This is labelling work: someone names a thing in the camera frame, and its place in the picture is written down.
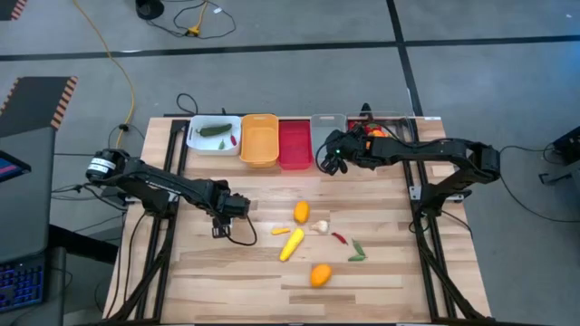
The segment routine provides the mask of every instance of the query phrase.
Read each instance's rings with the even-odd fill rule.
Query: keyboard
[[[0,313],[43,301],[44,254],[0,264]]]

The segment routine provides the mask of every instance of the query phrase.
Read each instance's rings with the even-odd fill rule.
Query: clear plastic container
[[[399,139],[405,139],[405,141],[413,141],[412,139],[412,126],[410,117],[403,112],[398,111],[373,111],[370,113],[365,112],[353,112],[347,114],[347,129],[350,130],[356,123],[369,123],[365,127],[367,132],[373,129],[378,129],[384,134],[389,135],[392,131],[396,137]],[[373,126],[372,122],[376,121],[381,124],[386,124],[389,130],[381,126]]]
[[[279,154],[278,117],[248,114],[242,118],[241,159],[252,168],[270,168]]]
[[[197,130],[206,127],[223,126],[231,123],[232,129],[223,134],[201,137]],[[236,145],[231,141],[231,136],[236,138]],[[242,120],[236,116],[225,115],[197,115],[191,118],[188,131],[188,146],[199,155],[235,156],[239,154],[240,138],[242,136]],[[219,149],[219,144],[224,141],[225,147]]]
[[[312,142],[310,122],[280,122],[280,167],[283,169],[306,169],[312,166]]]
[[[326,142],[326,138],[334,130],[346,131],[346,116],[343,114],[315,114],[310,118],[310,135],[312,139],[312,154],[319,163],[324,161],[326,148],[320,150],[318,158],[316,151]]]

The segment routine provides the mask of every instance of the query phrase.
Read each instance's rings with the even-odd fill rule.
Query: small red chili
[[[337,234],[336,232],[332,232],[331,235],[334,235],[338,240],[340,240],[340,242],[342,242],[345,245],[348,245],[348,242],[346,241],[346,239],[344,239],[344,236]]]

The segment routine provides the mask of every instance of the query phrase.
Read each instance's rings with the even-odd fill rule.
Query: concrete floor
[[[215,0],[232,14],[237,30],[227,37],[177,39],[147,26],[133,13],[132,0],[79,0],[113,51],[184,49],[294,43],[394,41],[383,0]],[[405,40],[455,40],[580,34],[580,3],[574,0],[396,0]],[[188,3],[166,3],[159,24]],[[207,13],[202,33],[221,33],[230,22]],[[184,16],[194,24],[197,16]],[[70,0],[29,0],[18,21],[0,22],[0,59],[8,54],[92,53],[102,46]],[[543,148],[578,125],[580,43],[521,43],[409,47],[412,73],[426,116],[441,116],[451,137],[480,140],[501,148],[517,144]],[[142,130],[149,118],[179,112],[186,91],[201,112],[273,112],[310,115],[374,110],[412,114],[397,49],[343,49],[267,53],[220,53],[123,58],[133,79]],[[75,75],[79,84],[56,140],[54,187],[83,182],[95,150],[130,106],[129,88],[107,59],[0,60],[0,94],[20,76]],[[140,136],[123,147],[138,155]],[[578,219],[577,193],[563,182],[539,183],[554,168],[534,153],[502,157],[506,181],[522,201],[559,219]],[[493,315],[501,321],[576,325],[580,320],[577,275],[580,227],[541,220],[519,207],[497,182],[474,187],[466,201],[479,266]],[[92,202],[53,201],[51,221],[71,230],[114,216]],[[86,234],[119,233],[118,221]],[[66,321],[94,321],[92,293],[106,289],[111,267],[70,257],[74,274],[66,293]],[[101,291],[101,302],[106,291]]]

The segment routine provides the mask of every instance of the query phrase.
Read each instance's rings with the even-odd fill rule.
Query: wooden tabletop
[[[163,167],[170,124],[170,118],[150,120],[141,158],[152,166]],[[441,120],[418,118],[417,125],[421,140],[445,136]],[[173,171],[178,160],[179,146]],[[426,167],[433,183],[453,172],[447,163],[426,163]],[[374,171],[351,165],[348,174],[330,177],[315,167],[303,171],[285,171],[278,166],[252,169],[239,157],[197,156],[190,151],[185,177],[226,179],[233,192],[252,200],[249,216],[258,242],[244,247],[227,239],[213,239],[210,218],[181,201],[163,323],[430,320],[417,245],[408,229],[411,211],[402,164]],[[278,256],[288,234],[270,235],[270,230],[296,228],[293,208],[298,200],[308,201],[312,208],[303,227],[306,236],[291,258],[281,263]],[[466,220],[463,205],[446,204],[444,209]],[[129,240],[142,212],[142,207],[135,205],[127,215],[121,286],[114,312],[121,307]],[[308,225],[322,219],[330,222],[332,232],[344,235],[349,242],[359,241],[368,260],[349,263],[348,257],[355,254],[351,244],[340,244],[331,235],[308,230]],[[449,276],[477,310],[489,315],[469,232],[446,216],[438,220]],[[129,294],[142,276],[151,224],[152,217],[145,217],[135,235]],[[232,237],[252,240],[247,221],[235,220]],[[330,264],[333,276],[324,288],[313,289],[310,271],[320,263]],[[116,271],[115,266],[105,313],[117,286]],[[433,279],[440,314],[444,315],[440,283],[434,274]],[[146,316],[152,314],[154,291],[149,294]]]

